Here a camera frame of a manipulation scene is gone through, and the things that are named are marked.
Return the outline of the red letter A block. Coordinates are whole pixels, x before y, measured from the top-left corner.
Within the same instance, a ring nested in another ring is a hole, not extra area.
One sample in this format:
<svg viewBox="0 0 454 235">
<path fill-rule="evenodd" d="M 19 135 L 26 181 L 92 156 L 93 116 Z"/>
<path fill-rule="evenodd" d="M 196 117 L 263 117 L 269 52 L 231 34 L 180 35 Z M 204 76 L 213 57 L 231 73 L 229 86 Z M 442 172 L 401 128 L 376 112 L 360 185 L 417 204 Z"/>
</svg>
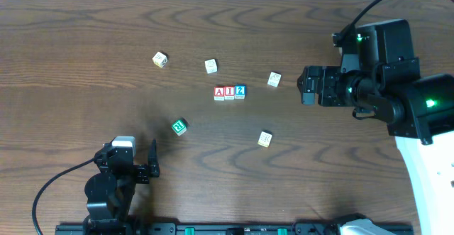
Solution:
<svg viewBox="0 0 454 235">
<path fill-rule="evenodd" d="M 214 100 L 215 101 L 225 100 L 225 87 L 214 87 Z"/>
</svg>

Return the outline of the red letter I block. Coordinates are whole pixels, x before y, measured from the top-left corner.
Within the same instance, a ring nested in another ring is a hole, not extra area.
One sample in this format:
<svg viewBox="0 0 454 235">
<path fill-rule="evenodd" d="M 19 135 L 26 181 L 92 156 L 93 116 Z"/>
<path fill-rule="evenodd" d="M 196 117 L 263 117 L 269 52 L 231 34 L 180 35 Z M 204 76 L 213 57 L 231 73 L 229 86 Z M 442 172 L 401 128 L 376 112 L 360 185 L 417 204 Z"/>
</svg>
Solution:
<svg viewBox="0 0 454 235">
<path fill-rule="evenodd" d="M 224 87 L 224 99 L 225 100 L 234 100 L 235 95 L 236 95 L 236 92 L 235 92 L 234 86 Z"/>
</svg>

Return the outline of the blue number 2 block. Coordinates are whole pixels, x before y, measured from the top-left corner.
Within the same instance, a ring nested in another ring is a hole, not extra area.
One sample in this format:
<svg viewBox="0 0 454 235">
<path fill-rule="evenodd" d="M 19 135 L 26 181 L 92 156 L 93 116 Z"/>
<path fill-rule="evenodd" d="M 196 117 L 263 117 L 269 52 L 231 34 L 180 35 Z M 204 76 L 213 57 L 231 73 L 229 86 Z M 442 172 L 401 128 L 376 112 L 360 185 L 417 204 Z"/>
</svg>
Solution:
<svg viewBox="0 0 454 235">
<path fill-rule="evenodd" d="M 246 86 L 244 84 L 237 84 L 235 86 L 235 99 L 245 99 Z"/>
</svg>

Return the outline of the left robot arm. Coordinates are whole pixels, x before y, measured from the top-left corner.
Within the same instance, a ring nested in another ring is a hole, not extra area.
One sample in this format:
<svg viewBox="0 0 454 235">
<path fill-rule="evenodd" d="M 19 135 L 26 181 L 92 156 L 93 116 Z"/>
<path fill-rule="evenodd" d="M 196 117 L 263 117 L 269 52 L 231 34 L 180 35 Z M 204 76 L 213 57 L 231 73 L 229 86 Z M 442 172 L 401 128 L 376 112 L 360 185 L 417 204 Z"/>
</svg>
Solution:
<svg viewBox="0 0 454 235">
<path fill-rule="evenodd" d="M 152 140 L 148 162 L 136 165 L 135 138 L 117 136 L 95 153 L 99 173 L 85 185 L 89 223 L 85 234 L 143 234 L 140 222 L 129 215 L 135 186 L 160 176 L 157 142 Z"/>
</svg>

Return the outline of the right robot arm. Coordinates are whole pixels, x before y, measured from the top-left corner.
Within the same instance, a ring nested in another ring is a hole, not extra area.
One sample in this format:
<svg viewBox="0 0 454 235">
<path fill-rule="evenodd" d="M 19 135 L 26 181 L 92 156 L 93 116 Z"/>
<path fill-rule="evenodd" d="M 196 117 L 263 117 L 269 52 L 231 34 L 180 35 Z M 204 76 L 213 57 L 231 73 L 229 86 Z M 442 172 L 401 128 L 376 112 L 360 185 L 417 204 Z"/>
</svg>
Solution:
<svg viewBox="0 0 454 235">
<path fill-rule="evenodd" d="M 407 21 L 370 23 L 333 35 L 338 66 L 307 66 L 305 105 L 353 108 L 386 124 L 404 159 L 423 234 L 453 233 L 453 76 L 422 77 Z"/>
</svg>

